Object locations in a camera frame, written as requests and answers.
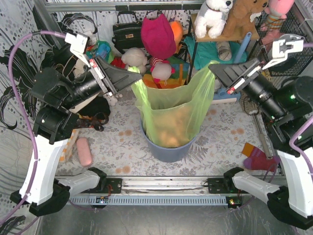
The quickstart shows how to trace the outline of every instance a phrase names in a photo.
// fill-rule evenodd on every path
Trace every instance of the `green plastic bag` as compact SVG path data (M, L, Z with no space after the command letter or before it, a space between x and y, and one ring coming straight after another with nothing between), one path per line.
M200 126L214 95L215 76L208 66L188 85L174 89L147 87L142 80L132 85L143 128L154 144L176 148L189 143Z

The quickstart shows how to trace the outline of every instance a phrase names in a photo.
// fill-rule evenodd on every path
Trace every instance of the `gray floor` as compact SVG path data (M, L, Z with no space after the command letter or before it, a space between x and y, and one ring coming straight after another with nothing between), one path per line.
M66 206L44 216L37 235L292 235L261 201L240 211L224 207L107 206L82 211Z

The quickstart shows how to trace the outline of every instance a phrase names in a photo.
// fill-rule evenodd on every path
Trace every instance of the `floral tablecloth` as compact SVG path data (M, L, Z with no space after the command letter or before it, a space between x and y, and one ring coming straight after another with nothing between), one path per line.
M243 167L246 156L241 151L246 142L262 149L253 119L242 111L239 103L216 104L207 112L188 156L176 163L163 163L152 156L140 132L140 113L134 105L132 90L122 94L111 108L104 132L83 129L79 134L89 140L92 166L107 175L222 175L235 166ZM59 164L57 175L76 175L84 170L74 147L69 161Z

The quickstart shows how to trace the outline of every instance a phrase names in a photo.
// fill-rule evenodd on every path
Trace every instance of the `wooden shelf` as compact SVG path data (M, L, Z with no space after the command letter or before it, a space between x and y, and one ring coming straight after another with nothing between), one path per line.
M194 22L196 20L197 14L191 14L191 22L193 25L193 28L195 29L195 25ZM240 28L236 28L235 32L233 35L231 35L230 37L225 37L223 35L217 37L217 38L210 38L209 35L206 32L206 36L204 38L197 38L195 35L195 39L197 43L203 43L203 42L219 42L219 41L240 41L243 40L245 35L243 36L241 34L241 29ZM256 31L256 29L254 28L253 32L252 32L252 36L251 36L251 40L259 40L260 36L258 34L258 32Z

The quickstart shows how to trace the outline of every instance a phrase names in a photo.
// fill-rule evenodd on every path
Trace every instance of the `brown teddy bear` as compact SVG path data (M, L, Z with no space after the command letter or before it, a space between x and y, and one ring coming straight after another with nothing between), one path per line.
M237 0L228 14L223 35L231 36L236 27L242 27L242 35L252 32L254 17L268 6L268 0Z

